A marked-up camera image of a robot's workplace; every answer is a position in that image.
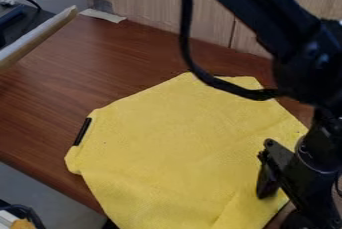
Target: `yellow towel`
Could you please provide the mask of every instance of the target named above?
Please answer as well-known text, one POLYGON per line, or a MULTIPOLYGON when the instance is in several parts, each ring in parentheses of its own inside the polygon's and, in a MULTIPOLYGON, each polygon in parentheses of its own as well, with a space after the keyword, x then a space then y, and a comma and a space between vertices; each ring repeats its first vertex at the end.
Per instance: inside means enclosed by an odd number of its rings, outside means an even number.
POLYGON ((189 73, 89 117, 66 163, 121 229, 262 228, 287 198, 257 199, 256 155, 266 138, 293 149, 306 132, 276 101, 236 97, 189 73))

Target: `yellow object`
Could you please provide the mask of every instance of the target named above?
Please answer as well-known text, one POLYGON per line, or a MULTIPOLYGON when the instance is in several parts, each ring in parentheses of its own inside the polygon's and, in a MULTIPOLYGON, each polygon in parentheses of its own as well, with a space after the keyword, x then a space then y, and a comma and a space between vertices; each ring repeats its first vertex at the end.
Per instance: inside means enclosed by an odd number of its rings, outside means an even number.
POLYGON ((11 229, 36 229, 27 219, 19 219, 13 222, 11 229))
MULTIPOLYGON (((251 77, 223 78, 257 89, 251 77)), ((121 229, 260 229, 287 202, 258 200, 266 138, 290 149, 306 128, 276 101, 205 86, 190 73, 93 111, 68 169, 121 229)))

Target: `wall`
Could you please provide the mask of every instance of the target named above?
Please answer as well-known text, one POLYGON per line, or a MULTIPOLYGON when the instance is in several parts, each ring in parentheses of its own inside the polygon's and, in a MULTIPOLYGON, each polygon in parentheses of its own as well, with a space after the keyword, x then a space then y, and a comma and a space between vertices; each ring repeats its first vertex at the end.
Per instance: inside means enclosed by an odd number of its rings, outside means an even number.
MULTIPOLYGON (((88 0, 91 6, 98 3, 88 0)), ((111 5, 111 12, 133 21, 161 29, 178 30, 179 0, 101 0, 111 5)), ((298 0, 318 16, 342 18, 339 0, 298 0)), ((269 57, 256 42, 255 35, 215 0, 195 0, 192 36, 232 47, 244 52, 269 57)))

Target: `white paper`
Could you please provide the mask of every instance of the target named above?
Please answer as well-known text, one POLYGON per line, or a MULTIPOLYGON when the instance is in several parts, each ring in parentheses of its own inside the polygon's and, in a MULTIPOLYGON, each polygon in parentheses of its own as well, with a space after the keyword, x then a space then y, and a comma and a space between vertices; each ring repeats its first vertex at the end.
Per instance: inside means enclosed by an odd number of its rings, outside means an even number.
POLYGON ((86 10, 83 10, 80 14, 84 16, 88 16, 88 17, 104 19, 104 20, 107 20, 116 24, 126 19, 125 17, 120 17, 117 15, 109 14, 109 13, 98 11, 95 9, 86 9, 86 10))

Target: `black device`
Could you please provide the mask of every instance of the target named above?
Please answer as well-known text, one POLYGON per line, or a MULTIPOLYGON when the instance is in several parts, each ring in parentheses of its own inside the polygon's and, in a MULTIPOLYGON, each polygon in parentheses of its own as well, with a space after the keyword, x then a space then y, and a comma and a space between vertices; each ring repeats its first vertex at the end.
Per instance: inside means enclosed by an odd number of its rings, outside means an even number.
POLYGON ((283 229, 337 229, 340 214, 332 198, 342 171, 342 28, 321 20, 295 0, 218 0, 252 29, 274 57, 277 89, 247 90, 213 77, 191 58, 192 0, 182 0, 180 47, 189 70, 214 88, 252 100, 288 96, 315 108, 312 126, 292 152, 268 139, 258 158, 259 198, 280 187, 296 210, 283 229))

